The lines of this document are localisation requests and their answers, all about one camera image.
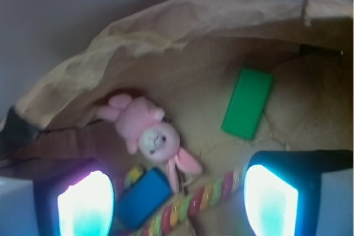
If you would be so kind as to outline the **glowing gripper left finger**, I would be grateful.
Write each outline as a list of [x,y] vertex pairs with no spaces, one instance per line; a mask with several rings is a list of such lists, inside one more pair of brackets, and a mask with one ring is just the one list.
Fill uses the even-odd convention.
[[1,235],[108,235],[113,208],[95,159],[1,161]]

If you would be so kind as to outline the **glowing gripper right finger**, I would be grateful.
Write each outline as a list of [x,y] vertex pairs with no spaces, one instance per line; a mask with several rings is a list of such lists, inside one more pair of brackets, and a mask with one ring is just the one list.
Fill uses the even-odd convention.
[[353,235],[353,152],[259,151],[243,194],[255,235]]

